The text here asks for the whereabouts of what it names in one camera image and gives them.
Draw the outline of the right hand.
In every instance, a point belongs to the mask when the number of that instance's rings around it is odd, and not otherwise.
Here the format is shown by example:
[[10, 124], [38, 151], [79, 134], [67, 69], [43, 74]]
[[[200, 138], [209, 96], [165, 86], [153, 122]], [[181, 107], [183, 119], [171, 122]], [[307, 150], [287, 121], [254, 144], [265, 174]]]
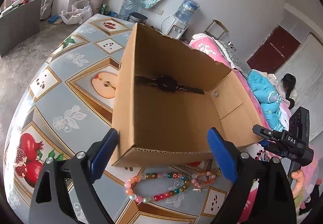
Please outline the right hand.
[[304, 182], [305, 182], [305, 175], [301, 169], [294, 171], [291, 173], [291, 178], [296, 181], [294, 189], [292, 191], [293, 198], [295, 199], [302, 191]]

